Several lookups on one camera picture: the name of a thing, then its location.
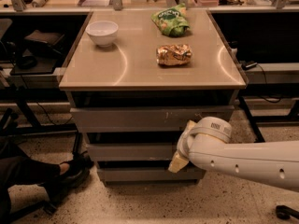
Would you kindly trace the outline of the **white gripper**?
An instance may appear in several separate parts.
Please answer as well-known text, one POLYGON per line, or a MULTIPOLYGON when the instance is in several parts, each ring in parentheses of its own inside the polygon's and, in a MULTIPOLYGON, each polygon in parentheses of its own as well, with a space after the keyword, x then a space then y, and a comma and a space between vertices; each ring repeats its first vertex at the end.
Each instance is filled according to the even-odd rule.
POLYGON ((189 163, 190 151, 195 142, 202 135, 202 122, 195 123, 192 120, 187 122, 185 130, 181 134, 178 143, 177 151, 174 153, 172 160, 169 163, 168 171, 177 173, 189 163))

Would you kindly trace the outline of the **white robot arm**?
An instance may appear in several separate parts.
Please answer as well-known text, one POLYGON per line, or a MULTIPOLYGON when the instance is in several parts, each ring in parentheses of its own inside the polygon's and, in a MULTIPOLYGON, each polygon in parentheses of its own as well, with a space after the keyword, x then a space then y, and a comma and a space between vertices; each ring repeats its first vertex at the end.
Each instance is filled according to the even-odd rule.
POLYGON ((232 144, 231 134, 232 126, 223 119, 190 120, 168 170, 176 173, 192 163, 206 171, 299 190, 298 141, 232 144))

